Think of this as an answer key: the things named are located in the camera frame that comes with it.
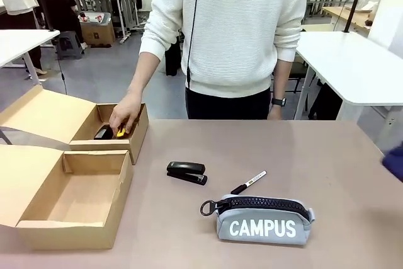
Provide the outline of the person's right hand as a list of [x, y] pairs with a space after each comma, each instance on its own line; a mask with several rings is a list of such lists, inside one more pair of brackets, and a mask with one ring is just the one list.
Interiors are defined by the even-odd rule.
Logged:
[[141, 92], [129, 91], [119, 104], [114, 107], [109, 124], [115, 136], [117, 136], [118, 131], [122, 128], [125, 129], [126, 133], [131, 131], [139, 114], [141, 102]]

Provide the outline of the person's left hand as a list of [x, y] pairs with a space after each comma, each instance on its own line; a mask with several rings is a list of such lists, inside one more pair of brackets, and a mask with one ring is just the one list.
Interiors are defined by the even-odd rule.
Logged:
[[282, 110], [282, 107], [280, 105], [272, 105], [267, 119], [268, 120], [281, 120], [281, 110]]

